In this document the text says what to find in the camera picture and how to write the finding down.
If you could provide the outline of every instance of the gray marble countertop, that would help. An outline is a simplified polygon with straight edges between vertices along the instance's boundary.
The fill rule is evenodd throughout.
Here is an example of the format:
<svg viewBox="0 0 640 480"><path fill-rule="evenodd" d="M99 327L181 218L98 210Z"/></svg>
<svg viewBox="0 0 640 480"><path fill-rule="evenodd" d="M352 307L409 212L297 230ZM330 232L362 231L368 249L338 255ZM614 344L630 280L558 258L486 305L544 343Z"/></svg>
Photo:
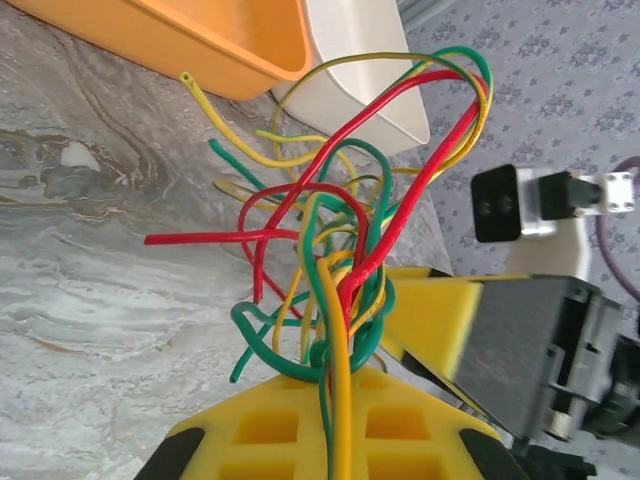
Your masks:
<svg viewBox="0 0 640 480"><path fill-rule="evenodd" d="M273 113L268 96L211 98L270 151L251 134ZM227 380L244 348L228 311L251 293L238 247L142 245L234 229L239 205L211 181L239 177L211 137L179 82L0 1L0 478L133 478L176 422L274 374L254 360ZM273 242L267 267L284 284L294 261ZM428 194L391 262L449 268Z"/></svg>

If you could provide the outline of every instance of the white plastic bin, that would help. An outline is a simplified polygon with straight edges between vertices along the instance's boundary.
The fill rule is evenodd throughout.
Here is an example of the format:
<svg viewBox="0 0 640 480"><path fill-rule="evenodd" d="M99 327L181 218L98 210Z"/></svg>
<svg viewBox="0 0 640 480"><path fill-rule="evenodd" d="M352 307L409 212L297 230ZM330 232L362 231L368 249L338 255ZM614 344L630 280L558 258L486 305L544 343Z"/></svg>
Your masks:
<svg viewBox="0 0 640 480"><path fill-rule="evenodd" d="M395 0L306 0L314 66L345 55L407 52ZM333 134L411 68L410 60L368 60L331 67L305 82L285 104L297 120ZM291 83L272 89L281 100ZM429 124L417 88L385 106L351 136L386 155L429 141Z"/></svg>

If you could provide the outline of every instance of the tangled wires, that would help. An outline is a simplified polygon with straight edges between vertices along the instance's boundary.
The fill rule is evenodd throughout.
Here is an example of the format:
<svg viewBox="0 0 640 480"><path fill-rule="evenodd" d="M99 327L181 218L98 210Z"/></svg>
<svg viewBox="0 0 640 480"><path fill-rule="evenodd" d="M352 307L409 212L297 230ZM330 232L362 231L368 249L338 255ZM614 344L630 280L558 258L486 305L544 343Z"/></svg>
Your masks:
<svg viewBox="0 0 640 480"><path fill-rule="evenodd" d="M463 55L478 67L480 76L449 61L446 57ZM198 101L206 115L224 136L242 153L260 165L284 168L291 178L286 185L267 187L249 169L227 152L220 143L210 142L214 151L253 186L216 181L214 186L244 204L238 217L236 232L179 233L149 235L147 245L184 243L240 243L253 265L253 302L240 302L231 309L248 348L231 374L236 381L252 354L283 375L319 386L319 402L328 451L329 478L351 478L351 381L350 374L364 365L374 354L384 329L384 320L395 302L393 283L385 275L384 260L417 204L420 195L440 172L454 165L473 147L487 119L493 93L492 77L485 60L475 51L454 47L433 55L414 53L377 53L355 55L333 60L309 72L303 83L317 72L349 61L374 58L413 59L417 63L398 81L382 92L362 112L348 121L330 138L319 135L287 138L275 131L278 108L271 132L258 134L274 142L276 159L269 159L253 150L231 131L209 104L195 80L183 73L181 81ZM442 69L424 70L431 64ZM409 88L443 80L469 83L476 99L462 115L456 126L435 149L420 169L392 169L385 156L374 146L349 138L362 123ZM284 159L280 143L292 141L320 142L320 148L298 158ZM355 168L342 151L353 147L371 155L380 164L380 175L357 176ZM338 186L325 182L333 159L338 157L351 179ZM293 167L309 163L298 177ZM394 173L415 175L406 195L391 204ZM364 201L358 200L359 187L364 181L376 183L373 193ZM263 229L247 231L245 222L252 208L271 211L272 216ZM292 212L300 220L299 231L279 228L282 219ZM338 236L345 237L343 245L334 248ZM287 293L264 271L264 256L269 240L274 238L296 241L299 269ZM250 242L256 242L251 249ZM306 281L308 291L296 294L300 282ZM282 305L271 315L259 308L266 282L282 299ZM287 318L290 311L294 318ZM263 323L257 331L250 316ZM300 359L293 361L280 353L279 339L284 327L300 328ZM273 330L271 345L264 338ZM350 353L349 344L353 339Z"/></svg>

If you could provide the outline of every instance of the white bracket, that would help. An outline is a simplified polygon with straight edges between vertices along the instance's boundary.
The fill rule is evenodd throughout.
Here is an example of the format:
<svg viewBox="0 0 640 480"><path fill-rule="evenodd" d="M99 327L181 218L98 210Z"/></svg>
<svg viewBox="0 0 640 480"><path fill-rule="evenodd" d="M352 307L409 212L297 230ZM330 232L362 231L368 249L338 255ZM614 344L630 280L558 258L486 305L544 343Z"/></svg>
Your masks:
<svg viewBox="0 0 640 480"><path fill-rule="evenodd" d="M577 218L556 221L556 232L548 237L511 243L505 273L567 275L588 280L591 249L585 216L630 212L635 208L633 178L627 172L578 177L602 187L602 200L583 208Z"/></svg>

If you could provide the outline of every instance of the orange plastic bin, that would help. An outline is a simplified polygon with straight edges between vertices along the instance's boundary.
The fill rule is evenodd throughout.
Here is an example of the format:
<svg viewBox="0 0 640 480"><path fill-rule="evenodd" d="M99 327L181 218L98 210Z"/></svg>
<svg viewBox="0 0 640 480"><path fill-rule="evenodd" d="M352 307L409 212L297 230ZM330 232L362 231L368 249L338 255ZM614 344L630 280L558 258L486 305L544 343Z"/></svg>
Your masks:
<svg viewBox="0 0 640 480"><path fill-rule="evenodd" d="M302 0L8 0L157 72L249 100L311 66Z"/></svg>

